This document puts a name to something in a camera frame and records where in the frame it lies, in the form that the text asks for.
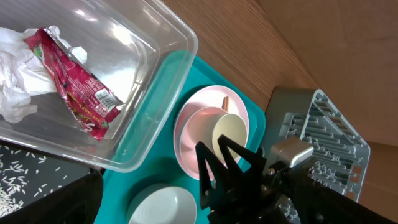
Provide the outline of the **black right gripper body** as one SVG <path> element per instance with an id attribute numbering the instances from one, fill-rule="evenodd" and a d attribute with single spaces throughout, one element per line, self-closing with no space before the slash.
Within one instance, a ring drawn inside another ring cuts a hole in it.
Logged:
<path id="1" fill-rule="evenodd" d="M 291 200 L 272 190 L 261 171 L 249 169 L 236 177 L 226 171 L 219 176 L 221 180 L 210 180 L 207 170 L 200 172 L 200 206 L 210 210 L 209 224 L 300 222 Z"/>

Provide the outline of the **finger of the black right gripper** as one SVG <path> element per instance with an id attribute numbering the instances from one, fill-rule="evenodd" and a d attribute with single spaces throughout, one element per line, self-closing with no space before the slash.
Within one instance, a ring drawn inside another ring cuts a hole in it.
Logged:
<path id="1" fill-rule="evenodd" d="M 262 173 L 267 159 L 263 157 L 261 150 L 252 152 L 225 135 L 218 138 L 218 144 L 226 167 L 221 166 L 221 174 L 216 175 L 217 187 L 260 187 L 262 185 Z M 248 162 L 251 165 L 250 168 L 243 172 L 231 152 Z"/>
<path id="2" fill-rule="evenodd" d="M 231 191 L 243 171 L 232 158 L 230 149 L 239 156 L 246 149 L 234 141 L 221 142 L 220 149 L 224 151 L 223 164 L 210 149 L 203 143 L 198 142 L 195 146 L 200 176 L 200 207 L 202 209 L 214 207 L 222 203 L 224 194 Z"/>

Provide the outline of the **white bowl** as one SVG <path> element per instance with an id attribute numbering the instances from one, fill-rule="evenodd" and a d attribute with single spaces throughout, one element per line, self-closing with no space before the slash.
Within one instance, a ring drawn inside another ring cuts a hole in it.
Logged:
<path id="1" fill-rule="evenodd" d="M 152 184 L 131 200 L 126 218 L 128 224 L 195 224 L 197 204 L 182 187 Z"/>

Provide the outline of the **red snack wrapper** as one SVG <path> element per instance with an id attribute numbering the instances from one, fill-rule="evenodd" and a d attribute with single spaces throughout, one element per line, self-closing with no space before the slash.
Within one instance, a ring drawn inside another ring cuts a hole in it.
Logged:
<path id="1" fill-rule="evenodd" d="M 102 140 L 123 103 L 46 28 L 25 38 L 34 55 L 52 77 L 56 89 L 78 124 Z"/>

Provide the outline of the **white tissue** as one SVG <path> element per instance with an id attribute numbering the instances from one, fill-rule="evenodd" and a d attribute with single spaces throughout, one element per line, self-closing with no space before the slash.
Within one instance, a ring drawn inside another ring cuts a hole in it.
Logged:
<path id="1" fill-rule="evenodd" d="M 37 29 L 24 32 L 1 28 L 1 116 L 8 123 L 18 123 L 38 110 L 32 97 L 65 91 L 47 70 L 39 53 L 35 53 L 25 40 L 34 36 Z"/>

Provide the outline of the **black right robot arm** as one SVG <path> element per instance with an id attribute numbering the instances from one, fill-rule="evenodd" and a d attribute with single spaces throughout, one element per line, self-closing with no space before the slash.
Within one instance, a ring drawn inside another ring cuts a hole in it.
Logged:
<path id="1" fill-rule="evenodd" d="M 200 206 L 210 223 L 288 223 L 281 197 L 293 203 L 301 223 L 390 223 L 372 210 L 312 179 L 313 147 L 299 138 L 272 146 L 265 158 L 225 135 L 218 138 L 220 161 L 203 142 L 195 146 Z"/>

